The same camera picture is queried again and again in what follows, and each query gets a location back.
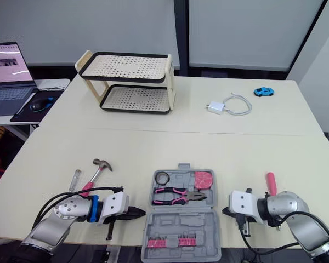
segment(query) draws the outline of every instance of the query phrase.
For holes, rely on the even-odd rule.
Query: white power adapter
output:
[[[216,114],[222,114],[224,110],[224,103],[211,101],[209,105],[206,105],[206,108],[209,112],[213,112]]]

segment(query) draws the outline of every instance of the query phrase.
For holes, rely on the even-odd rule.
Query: blue toy car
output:
[[[272,96],[272,95],[274,95],[274,90],[272,90],[272,88],[261,87],[261,88],[255,89],[254,94],[259,97]]]

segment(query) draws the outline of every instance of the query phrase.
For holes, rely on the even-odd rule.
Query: white desk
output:
[[[41,127],[75,127],[166,132],[316,135],[322,130],[294,81],[175,77],[177,89],[174,110],[167,115],[106,112],[79,76],[69,85]],[[256,97],[254,89],[272,87],[275,95]],[[252,104],[251,114],[231,116],[207,112],[211,100],[223,101],[231,92],[245,96]],[[239,100],[228,102],[234,110],[245,109]]]
[[[49,89],[54,87],[67,87],[70,83],[69,79],[61,78],[61,79],[36,79],[35,83],[37,84],[38,89]],[[32,94],[26,102],[22,105],[22,107],[30,101],[30,99],[34,96]],[[21,138],[22,140],[26,140],[27,136],[22,133],[21,130],[16,129],[15,126],[18,125],[31,125],[31,124],[39,124],[39,122],[11,122],[10,119],[13,117],[13,115],[9,116],[0,116],[0,126],[4,126],[7,128],[10,132]]]
[[[105,159],[96,186],[124,186],[130,205],[151,211],[151,179],[157,169],[175,169],[178,162],[213,169],[217,177],[222,247],[244,247],[233,218],[220,213],[228,194],[253,188],[263,196],[264,174],[273,171],[279,191],[297,193],[329,226],[329,142],[323,136],[274,136],[173,133],[112,129],[37,128],[0,180],[0,237],[23,239],[43,203],[68,190],[73,173],[82,170],[77,189],[96,171],[94,158]],[[101,198],[109,193],[98,193]],[[67,242],[141,245],[145,217],[115,224],[107,242],[107,226],[75,223]],[[277,247],[293,238],[287,228],[251,224],[254,247]]]

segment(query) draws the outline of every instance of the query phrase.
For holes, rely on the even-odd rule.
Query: perforated shelf tray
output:
[[[168,55],[96,52],[80,70],[84,79],[162,83]]]
[[[167,89],[134,85],[112,85],[100,103],[105,111],[163,113],[170,111]]]

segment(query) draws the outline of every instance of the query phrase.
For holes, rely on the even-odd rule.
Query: hammer head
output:
[[[93,159],[93,164],[98,165],[99,168],[102,168],[102,169],[109,168],[109,170],[112,171],[112,167],[107,161],[99,160],[99,159]]]

